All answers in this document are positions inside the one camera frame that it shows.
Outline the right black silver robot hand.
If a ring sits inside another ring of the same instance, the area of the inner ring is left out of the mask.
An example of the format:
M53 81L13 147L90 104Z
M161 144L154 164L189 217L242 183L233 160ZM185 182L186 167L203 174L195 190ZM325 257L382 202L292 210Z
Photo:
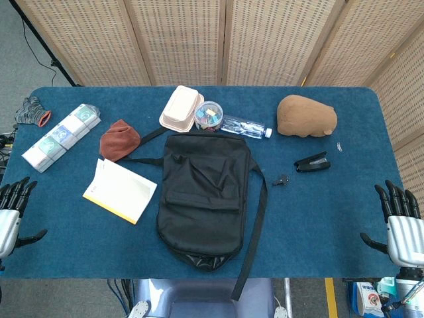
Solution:
M372 240L360 233L362 241L370 248L387 254L400 268L423 269L423 219L419 203L408 189L403 190L390 180L386 189L376 184L387 230L387 243Z

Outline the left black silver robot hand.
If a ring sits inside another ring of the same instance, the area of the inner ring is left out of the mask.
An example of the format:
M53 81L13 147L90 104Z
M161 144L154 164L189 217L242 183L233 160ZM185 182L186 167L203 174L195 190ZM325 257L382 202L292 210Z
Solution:
M28 199L37 181L29 182L27 176L12 184L1 187L1 260L10 256L14 249L34 244L41 240L47 229L39 233L19 238L19 230Z

